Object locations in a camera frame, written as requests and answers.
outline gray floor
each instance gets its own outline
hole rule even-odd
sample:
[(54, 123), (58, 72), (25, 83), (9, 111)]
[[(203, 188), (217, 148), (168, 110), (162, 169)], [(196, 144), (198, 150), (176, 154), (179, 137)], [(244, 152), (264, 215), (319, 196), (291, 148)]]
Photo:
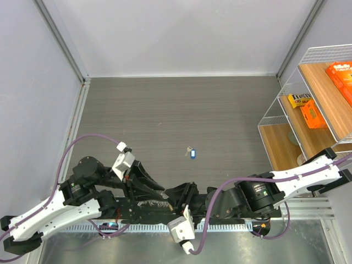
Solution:
[[(78, 135), (123, 140), (164, 187), (194, 181), (204, 192), (271, 169), (257, 124), (279, 89), (273, 76), (93, 79)], [(185, 157), (188, 146), (196, 159)], [(87, 155), (112, 166), (118, 152), (108, 141), (85, 139), (70, 167)]]

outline orange package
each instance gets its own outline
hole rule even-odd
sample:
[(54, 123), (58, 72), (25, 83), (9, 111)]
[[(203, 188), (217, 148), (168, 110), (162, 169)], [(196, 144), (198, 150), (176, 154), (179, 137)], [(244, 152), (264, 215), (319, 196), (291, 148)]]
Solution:
[(326, 73), (352, 106), (352, 62), (334, 62)]
[(301, 111), (309, 128), (327, 128), (324, 117), (314, 100), (310, 100), (305, 106), (302, 106)]

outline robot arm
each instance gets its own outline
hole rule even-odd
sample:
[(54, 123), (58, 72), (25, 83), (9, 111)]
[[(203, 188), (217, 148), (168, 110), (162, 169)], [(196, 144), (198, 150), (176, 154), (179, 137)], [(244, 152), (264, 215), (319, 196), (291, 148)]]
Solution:
[[(122, 153), (112, 167), (105, 167), (93, 157), (81, 159), (73, 175), (56, 190), (51, 203), (41, 212), (17, 226), (17, 223), (42, 207), (46, 201), (21, 216), (1, 219), (3, 230), (15, 227), (4, 240), (5, 251), (16, 255), (30, 252), (42, 241), (73, 224), (88, 219), (111, 219), (120, 213), (123, 223), (167, 224), (171, 236), (188, 254), (193, 249), (194, 228), (204, 218), (216, 188), (209, 187), (199, 194), (195, 183), (184, 183), (164, 190), (135, 160), (131, 149), (118, 146)], [(331, 183), (352, 178), (347, 170), (334, 166), (331, 149), (319, 153), (306, 164), (280, 172), (253, 175), (258, 181), (239, 181), (229, 190), (221, 191), (211, 211), (210, 224), (232, 224), (244, 218), (279, 217), (278, 206), (303, 193), (329, 189)], [(323, 166), (328, 168), (319, 171)], [(292, 175), (317, 170), (309, 177), (284, 181)], [(282, 180), (279, 183), (260, 182), (261, 179)], [(122, 189), (124, 197), (114, 197), (111, 191), (97, 191), (102, 185)]]

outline purple cable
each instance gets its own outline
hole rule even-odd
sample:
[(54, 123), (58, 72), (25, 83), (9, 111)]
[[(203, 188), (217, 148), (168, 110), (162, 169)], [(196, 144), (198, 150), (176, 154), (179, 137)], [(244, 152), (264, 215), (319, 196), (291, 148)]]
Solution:
[[(287, 203), (286, 203), (286, 202), (284, 202), (284, 203), (285, 203), (286, 210), (287, 210), (287, 225), (286, 225), (286, 228), (285, 228), (284, 232), (282, 232), (282, 234), (276, 235), (276, 236), (263, 236), (264, 239), (277, 239), (277, 238), (281, 238), (281, 237), (283, 237), (283, 236), (287, 233), (287, 231), (288, 231), (288, 229), (289, 229), (289, 227), (290, 227), (290, 224), (291, 224), (291, 215), (290, 215), (290, 210), (288, 209)], [(255, 232), (255, 231), (253, 231), (253, 234), (255, 234), (257, 237), (261, 237), (261, 234), (260, 234), (261, 229), (262, 229), (262, 228), (259, 229), (258, 233)]]
[[(345, 162), (346, 160), (348, 160), (349, 158), (352, 158), (352, 153), (348, 154), (347, 156), (339, 159), (338, 161), (335, 161), (332, 163), (332, 165), (340, 165), (341, 163)], [(311, 172), (306, 172), (306, 173), (303, 173), (302, 174), (302, 177), (306, 177), (306, 176), (309, 176), (309, 175), (312, 175), (312, 174), (315, 174), (315, 173), (318, 173), (318, 172), (321, 172), (325, 169), (328, 169), (330, 166), (329, 165), (326, 165), (326, 166), (323, 166), (319, 169), (315, 169)], [(212, 199), (210, 200), (210, 203), (209, 203), (209, 206), (208, 206), (208, 210), (207, 210), (207, 213), (206, 213), (206, 216), (205, 216), (205, 222), (204, 222), (204, 228), (203, 228), (203, 232), (202, 232), (202, 238), (201, 238), (201, 241), (200, 241), (200, 244), (199, 244), (199, 247), (197, 250), (189, 250), (189, 252), (193, 255), (198, 255), (203, 247), (204, 247), (204, 244), (205, 244), (205, 240), (207, 238), (207, 231), (208, 231), (208, 226), (209, 226), (209, 220), (210, 220), (210, 217), (211, 217), (211, 211), (213, 210), (213, 206), (214, 206), (214, 203), (218, 197), (218, 195), (220, 194), (220, 192), (225, 188), (226, 185), (230, 184), (230, 183), (235, 183), (235, 182), (238, 182), (238, 181), (248, 181), (248, 182), (265, 182), (265, 183), (282, 183), (282, 182), (288, 182), (290, 180), (295, 180), (295, 179), (298, 179), (299, 177), (298, 176), (291, 176), (291, 177), (288, 177), (288, 178), (285, 178), (285, 179), (261, 179), (261, 178), (249, 178), (249, 177), (238, 177), (238, 178), (233, 178), (233, 179), (229, 179), (227, 181), (225, 181), (222, 185), (220, 185), (220, 187), (215, 191)]]
[[(66, 158), (66, 155), (67, 153), (70, 151), (70, 149), (72, 148), (73, 145), (75, 145), (79, 140), (81, 139), (84, 139), (84, 138), (89, 138), (89, 137), (98, 137), (98, 138), (103, 138), (103, 139), (107, 139), (109, 141), (112, 141), (114, 142), (116, 145), (118, 145), (120, 142), (119, 141), (116, 141), (115, 139), (112, 139), (111, 137), (109, 136), (105, 136), (105, 135), (102, 135), (102, 134), (85, 134), (85, 135), (82, 135), (82, 136), (79, 136), (77, 137), (74, 141), (71, 142), (71, 144), (65, 149), (61, 159), (60, 159), (60, 162), (59, 162), (59, 166), (58, 166), (58, 169), (57, 169), (57, 172), (56, 172), (56, 177), (55, 177), (55, 182), (54, 182), (54, 186), (56, 186), (59, 182), (59, 176), (60, 176), (60, 171), (61, 171), (61, 168), (62, 168), (62, 165), (64, 163), (64, 160)], [(28, 219), (32, 218), (33, 216), (35, 216), (36, 214), (38, 214), (39, 212), (41, 212), (45, 207), (47, 207), (50, 202), (53, 200), (53, 197), (54, 197), (54, 194), (56, 192), (56, 187), (53, 188), (50, 196), (49, 196), (49, 199), (46, 203), (44, 203), (44, 205), (42, 207), (40, 207), (37, 211), (33, 212), (32, 214), (30, 214), (29, 216), (23, 218), (21, 221), (19, 221), (16, 226), (19, 226), (20, 224), (26, 222)], [(15, 228), (15, 226), (9, 228), (5, 233), (3, 233), (1, 236), (0, 236), (0, 241), (4, 239), (4, 237), (9, 234), (13, 229)], [(17, 256), (17, 257), (14, 257), (14, 258), (11, 258), (9, 260), (0, 260), (0, 263), (7, 263), (7, 262), (11, 262), (11, 261), (15, 261), (17, 259), (19, 259), (21, 256)]]

